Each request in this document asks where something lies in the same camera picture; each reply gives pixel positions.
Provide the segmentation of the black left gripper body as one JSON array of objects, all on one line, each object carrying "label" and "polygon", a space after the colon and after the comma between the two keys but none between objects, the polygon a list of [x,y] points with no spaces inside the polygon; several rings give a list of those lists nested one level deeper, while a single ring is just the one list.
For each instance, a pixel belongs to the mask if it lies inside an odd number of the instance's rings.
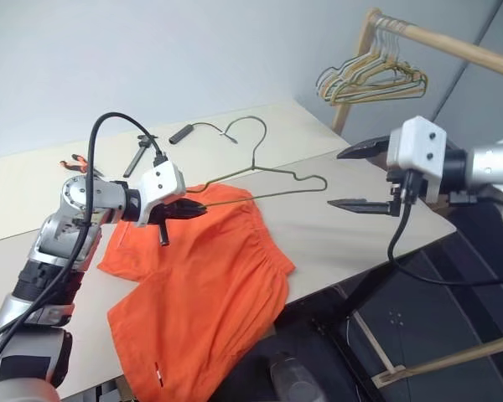
[{"label": "black left gripper body", "polygon": [[169,233],[166,220],[176,217],[176,209],[173,204],[158,204],[150,212],[148,223],[158,227],[158,239],[161,246],[169,245]]}]

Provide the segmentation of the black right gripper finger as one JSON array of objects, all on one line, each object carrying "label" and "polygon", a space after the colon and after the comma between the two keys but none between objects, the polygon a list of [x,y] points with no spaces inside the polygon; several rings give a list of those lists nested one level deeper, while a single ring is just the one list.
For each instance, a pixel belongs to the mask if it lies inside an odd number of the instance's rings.
[{"label": "black right gripper finger", "polygon": [[400,201],[370,202],[365,198],[341,198],[329,200],[328,204],[357,214],[399,215]]},{"label": "black right gripper finger", "polygon": [[368,159],[387,152],[389,136],[375,137],[349,146],[336,156],[337,159]]}]

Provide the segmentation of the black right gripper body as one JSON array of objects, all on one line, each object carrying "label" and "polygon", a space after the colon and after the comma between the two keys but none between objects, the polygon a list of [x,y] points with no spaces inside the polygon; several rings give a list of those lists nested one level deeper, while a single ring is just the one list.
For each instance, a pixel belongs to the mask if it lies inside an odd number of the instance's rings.
[{"label": "black right gripper body", "polygon": [[403,204],[414,205],[417,202],[423,184],[423,174],[413,169],[393,169],[387,173],[386,180],[391,184],[392,196],[392,201],[388,203],[388,214],[399,216]]}]

